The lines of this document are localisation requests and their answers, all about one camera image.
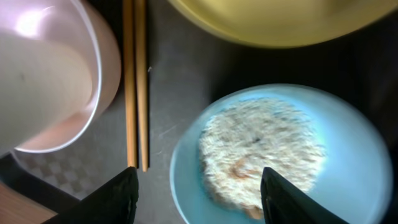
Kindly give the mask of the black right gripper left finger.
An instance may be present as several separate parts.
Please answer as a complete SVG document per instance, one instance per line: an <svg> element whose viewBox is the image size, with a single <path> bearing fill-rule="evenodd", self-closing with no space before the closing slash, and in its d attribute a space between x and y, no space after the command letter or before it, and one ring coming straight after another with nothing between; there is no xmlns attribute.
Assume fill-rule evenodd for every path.
<svg viewBox="0 0 398 224"><path fill-rule="evenodd" d="M128 167L79 204L45 224L133 224L138 198L137 170Z"/></svg>

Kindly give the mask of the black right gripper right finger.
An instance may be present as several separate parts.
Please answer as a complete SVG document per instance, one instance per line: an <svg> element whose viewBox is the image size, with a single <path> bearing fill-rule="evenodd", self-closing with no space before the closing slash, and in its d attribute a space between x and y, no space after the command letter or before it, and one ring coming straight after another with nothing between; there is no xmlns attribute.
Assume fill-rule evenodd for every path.
<svg viewBox="0 0 398 224"><path fill-rule="evenodd" d="M266 224L348 224L270 167L262 173L261 199Z"/></svg>

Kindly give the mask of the leftover rice food waste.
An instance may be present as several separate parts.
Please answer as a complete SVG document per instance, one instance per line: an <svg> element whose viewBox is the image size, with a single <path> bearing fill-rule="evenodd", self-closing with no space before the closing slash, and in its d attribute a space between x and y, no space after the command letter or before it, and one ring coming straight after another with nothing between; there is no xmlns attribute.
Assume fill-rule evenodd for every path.
<svg viewBox="0 0 398 224"><path fill-rule="evenodd" d="M326 160L310 117L278 98L238 101L215 114L205 124L198 148L210 197L256 220L263 215L265 167L308 192Z"/></svg>

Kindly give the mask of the light blue bowl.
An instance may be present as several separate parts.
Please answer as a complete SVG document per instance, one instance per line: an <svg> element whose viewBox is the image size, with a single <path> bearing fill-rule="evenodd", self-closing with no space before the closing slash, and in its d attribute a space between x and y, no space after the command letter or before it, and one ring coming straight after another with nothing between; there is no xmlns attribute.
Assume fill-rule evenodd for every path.
<svg viewBox="0 0 398 224"><path fill-rule="evenodd" d="M205 123L232 103L280 98L313 119L326 147L327 160L309 196L348 223L379 223L393 193L392 162L387 146L371 122L335 95L302 85L269 84L227 95L202 112L174 149L170 188L176 207L188 224L252 224L239 210L209 198L203 186L198 140Z"/></svg>

